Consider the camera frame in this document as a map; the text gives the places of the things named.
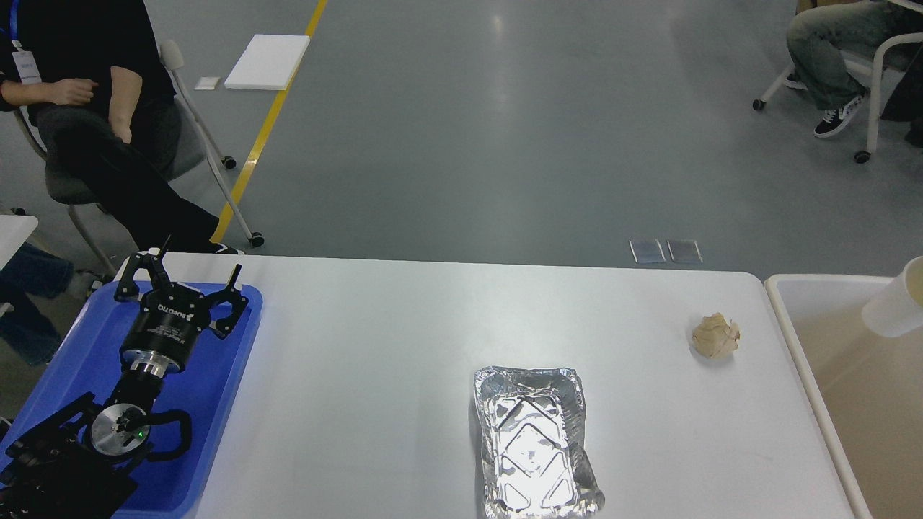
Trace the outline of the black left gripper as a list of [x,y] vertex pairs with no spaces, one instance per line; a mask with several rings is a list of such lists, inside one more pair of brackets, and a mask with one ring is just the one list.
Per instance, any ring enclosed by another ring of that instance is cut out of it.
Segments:
[[[119,349],[123,371],[137,369],[141,363],[158,365],[154,371],[158,376],[185,371],[199,334],[208,327],[218,338],[227,338],[249,304],[249,299],[235,287],[243,269],[241,264],[234,267],[224,288],[213,293],[205,294],[182,283],[174,286],[162,263],[169,240],[154,252],[148,249],[134,253],[118,279],[113,299],[135,299],[141,304]],[[151,282],[151,289],[144,295],[136,285],[138,270],[145,270]],[[228,303],[231,312],[220,319],[212,318],[211,309],[221,303]]]

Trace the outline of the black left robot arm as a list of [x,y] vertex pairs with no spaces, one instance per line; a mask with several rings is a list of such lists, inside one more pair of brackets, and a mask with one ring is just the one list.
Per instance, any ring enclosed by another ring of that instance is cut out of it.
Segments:
[[7,447],[2,471],[4,518],[109,518],[138,489],[132,472],[168,462],[193,443],[193,418],[155,412],[165,378],[187,368],[199,335],[234,331],[249,300],[237,288],[242,267],[213,293],[171,280],[167,249],[135,253],[113,299],[138,303],[119,349],[120,378],[105,403],[86,392]]

